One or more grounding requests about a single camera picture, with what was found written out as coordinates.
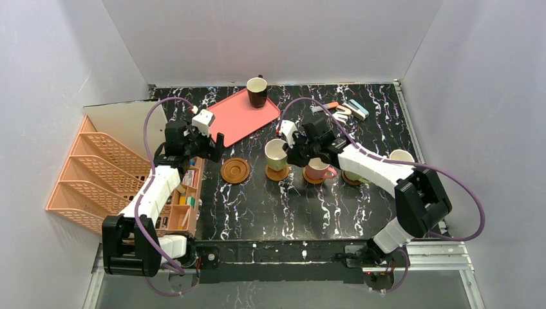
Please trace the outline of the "green mug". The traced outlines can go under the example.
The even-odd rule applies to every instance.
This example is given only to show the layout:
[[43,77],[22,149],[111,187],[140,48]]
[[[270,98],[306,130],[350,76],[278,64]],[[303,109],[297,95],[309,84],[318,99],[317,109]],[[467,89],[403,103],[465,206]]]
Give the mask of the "green mug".
[[362,182],[362,184],[368,184],[370,181],[364,179],[363,177],[359,176],[358,174],[351,173],[349,171],[342,171],[342,174],[345,174],[349,179],[351,180],[359,180]]

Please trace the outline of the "pink serving tray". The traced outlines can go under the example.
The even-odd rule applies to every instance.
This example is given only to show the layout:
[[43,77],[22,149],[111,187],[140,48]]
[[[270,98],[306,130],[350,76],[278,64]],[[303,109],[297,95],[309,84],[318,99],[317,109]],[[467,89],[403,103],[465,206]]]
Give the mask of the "pink serving tray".
[[223,144],[230,147],[246,136],[261,129],[280,117],[281,111],[270,98],[262,108],[250,104],[249,95],[243,89],[221,102],[207,108],[213,113],[211,136],[216,141],[217,133],[224,135]]

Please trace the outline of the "brown grooved wooden coaster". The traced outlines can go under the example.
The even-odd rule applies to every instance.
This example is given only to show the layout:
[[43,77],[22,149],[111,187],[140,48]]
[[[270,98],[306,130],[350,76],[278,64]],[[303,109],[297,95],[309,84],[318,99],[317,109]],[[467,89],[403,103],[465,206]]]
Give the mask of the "brown grooved wooden coaster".
[[221,166],[221,177],[230,184],[243,183],[250,176],[251,168],[245,159],[230,158]]

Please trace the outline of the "pink mug large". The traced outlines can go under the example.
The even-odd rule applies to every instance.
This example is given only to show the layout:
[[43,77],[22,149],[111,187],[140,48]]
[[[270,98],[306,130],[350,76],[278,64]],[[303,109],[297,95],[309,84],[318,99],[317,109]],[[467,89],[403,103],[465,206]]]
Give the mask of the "pink mug large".
[[408,151],[403,149],[393,150],[389,155],[390,160],[401,161],[401,162],[415,162],[414,157]]

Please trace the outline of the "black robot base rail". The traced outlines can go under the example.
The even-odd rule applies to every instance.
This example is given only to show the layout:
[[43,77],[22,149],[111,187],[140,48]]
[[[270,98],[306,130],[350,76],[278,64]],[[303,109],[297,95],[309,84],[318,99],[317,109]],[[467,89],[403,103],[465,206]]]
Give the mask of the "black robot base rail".
[[146,281],[108,275],[97,256],[85,308],[477,308],[461,243],[416,241],[391,266],[346,259],[363,241],[201,241],[201,263]]

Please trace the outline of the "light wooden coaster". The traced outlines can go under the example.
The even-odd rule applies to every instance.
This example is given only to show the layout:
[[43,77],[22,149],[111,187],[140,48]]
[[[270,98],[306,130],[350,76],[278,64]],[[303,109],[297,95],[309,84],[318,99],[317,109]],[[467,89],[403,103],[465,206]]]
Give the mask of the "light wooden coaster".
[[303,178],[308,182],[308,183],[311,183],[311,184],[314,184],[314,185],[317,185],[317,184],[321,184],[323,183],[325,180],[322,179],[322,178],[319,178],[319,179],[312,179],[311,177],[308,176],[307,172],[305,169],[303,169]]

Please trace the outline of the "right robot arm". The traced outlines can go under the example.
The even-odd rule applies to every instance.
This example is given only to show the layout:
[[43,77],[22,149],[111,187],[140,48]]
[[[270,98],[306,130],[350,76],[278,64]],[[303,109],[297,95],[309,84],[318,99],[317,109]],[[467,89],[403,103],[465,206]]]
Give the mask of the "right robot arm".
[[290,165],[304,167],[314,158],[344,172],[356,174],[385,190],[395,199],[396,217],[367,241],[350,259],[379,264],[398,248],[423,238],[452,210],[436,171],[415,165],[393,164],[371,153],[349,137],[337,137],[325,120],[304,124],[281,121],[277,134],[285,139],[283,150]]

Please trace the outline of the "plain brown coaster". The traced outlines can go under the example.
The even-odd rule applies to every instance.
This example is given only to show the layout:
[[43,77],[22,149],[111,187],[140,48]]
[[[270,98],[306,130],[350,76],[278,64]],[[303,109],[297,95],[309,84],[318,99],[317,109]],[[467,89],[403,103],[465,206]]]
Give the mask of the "plain brown coaster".
[[280,182],[288,177],[290,174],[290,168],[286,166],[282,170],[275,171],[267,165],[265,168],[265,174],[269,180]]

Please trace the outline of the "yellow-green mug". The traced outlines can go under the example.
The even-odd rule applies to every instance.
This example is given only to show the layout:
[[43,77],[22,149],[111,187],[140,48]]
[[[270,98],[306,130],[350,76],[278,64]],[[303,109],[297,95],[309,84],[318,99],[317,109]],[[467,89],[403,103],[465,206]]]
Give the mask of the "yellow-green mug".
[[283,149],[286,142],[275,138],[265,145],[265,156],[267,166],[273,171],[281,171],[287,166],[287,154]]

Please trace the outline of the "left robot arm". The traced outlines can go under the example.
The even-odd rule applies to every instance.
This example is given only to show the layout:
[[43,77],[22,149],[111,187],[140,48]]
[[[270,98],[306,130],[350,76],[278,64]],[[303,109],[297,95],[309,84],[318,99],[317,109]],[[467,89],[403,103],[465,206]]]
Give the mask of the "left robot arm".
[[155,224],[168,198],[182,183],[193,158],[218,162],[225,146],[224,135],[213,138],[213,121],[194,117],[165,126],[165,142],[153,155],[145,184],[117,215],[102,222],[104,270],[108,274],[155,276],[160,267],[183,274],[177,258],[185,255],[187,237],[158,236]]

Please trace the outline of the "dark brown wooden coaster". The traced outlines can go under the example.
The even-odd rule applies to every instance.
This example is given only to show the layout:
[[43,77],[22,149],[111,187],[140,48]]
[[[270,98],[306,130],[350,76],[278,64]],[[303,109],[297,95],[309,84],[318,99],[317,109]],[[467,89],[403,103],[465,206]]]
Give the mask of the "dark brown wooden coaster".
[[348,184],[348,185],[360,185],[362,182],[359,180],[351,180],[349,179],[344,173],[341,175],[342,179]]

